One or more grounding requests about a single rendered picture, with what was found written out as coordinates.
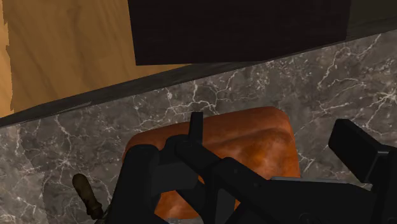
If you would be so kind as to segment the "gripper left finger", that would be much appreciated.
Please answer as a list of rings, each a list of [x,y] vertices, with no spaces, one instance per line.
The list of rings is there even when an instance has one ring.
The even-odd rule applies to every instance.
[[[269,224],[261,190],[265,179],[238,161],[219,158],[202,145],[203,114],[193,112],[187,135],[169,137],[125,154],[106,224],[168,224],[155,214],[161,194],[177,193],[204,224]]]

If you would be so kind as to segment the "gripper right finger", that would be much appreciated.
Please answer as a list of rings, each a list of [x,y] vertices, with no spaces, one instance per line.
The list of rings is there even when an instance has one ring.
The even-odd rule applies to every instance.
[[[348,119],[337,119],[329,148],[376,201],[370,224],[397,224],[397,148],[382,144]]]

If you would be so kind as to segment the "orange-brown rounded loaf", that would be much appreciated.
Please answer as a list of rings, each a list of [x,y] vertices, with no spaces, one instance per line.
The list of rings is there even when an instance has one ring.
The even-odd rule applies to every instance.
[[[233,157],[265,179],[300,178],[295,137],[288,115],[272,106],[245,109],[204,118],[203,145],[220,158]],[[175,123],[131,137],[123,153],[138,144],[161,150],[168,137],[187,134],[189,122]],[[176,192],[163,193],[155,209],[163,219],[193,219],[199,215]]]

